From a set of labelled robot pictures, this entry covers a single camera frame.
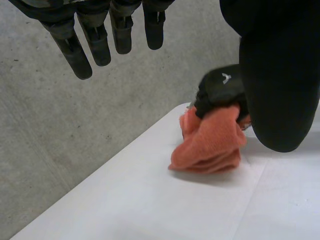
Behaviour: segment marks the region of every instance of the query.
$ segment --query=orange towel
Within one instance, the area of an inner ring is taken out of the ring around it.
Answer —
[[[170,170],[192,173],[225,173],[241,160],[239,148],[247,143],[243,129],[250,124],[247,116],[239,124],[239,106],[220,107],[201,120],[196,108],[180,117],[183,143],[172,153]]]

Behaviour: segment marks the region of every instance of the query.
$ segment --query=robotic hand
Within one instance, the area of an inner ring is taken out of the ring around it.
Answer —
[[[48,30],[79,79],[92,76],[92,68],[74,30],[76,13],[92,56],[98,66],[111,62],[104,21],[110,13],[116,51],[128,54],[132,48],[131,15],[141,5],[147,44],[161,48],[164,41],[165,10],[175,0],[9,0],[29,18]]]

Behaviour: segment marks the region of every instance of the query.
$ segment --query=gloved hand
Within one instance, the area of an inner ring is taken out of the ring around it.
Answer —
[[[240,122],[249,112],[238,64],[211,70],[203,77],[194,102],[195,114],[202,119],[214,108],[228,107],[235,103],[240,106],[237,119]]]
[[[116,51],[131,51],[131,15],[141,5],[147,44],[161,48],[164,41],[165,10],[175,0],[9,0],[29,18],[39,20],[57,43],[79,79],[92,76],[92,69],[74,30],[74,14],[84,31],[92,56],[98,66],[111,62],[104,21],[110,13]]]

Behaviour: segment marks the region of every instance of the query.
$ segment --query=gray concrete floor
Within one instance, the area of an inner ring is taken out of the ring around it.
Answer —
[[[238,61],[239,38],[219,0],[176,0],[165,42],[147,47],[143,12],[133,47],[77,79],[49,33],[8,1],[0,3],[0,239],[7,240],[175,106],[193,100],[202,76]]]

